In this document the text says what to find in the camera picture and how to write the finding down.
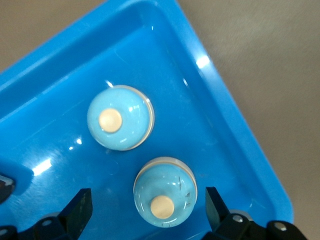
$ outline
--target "cream circular base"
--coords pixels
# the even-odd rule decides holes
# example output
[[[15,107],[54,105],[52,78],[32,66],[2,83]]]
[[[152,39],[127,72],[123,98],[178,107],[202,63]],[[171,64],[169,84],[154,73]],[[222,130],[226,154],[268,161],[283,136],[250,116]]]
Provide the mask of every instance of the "cream circular base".
[[[167,219],[174,213],[175,205],[171,198],[160,195],[152,200],[150,209],[156,218]]]
[[[107,133],[115,133],[122,125],[121,114],[114,108],[107,108],[100,113],[99,125]]]

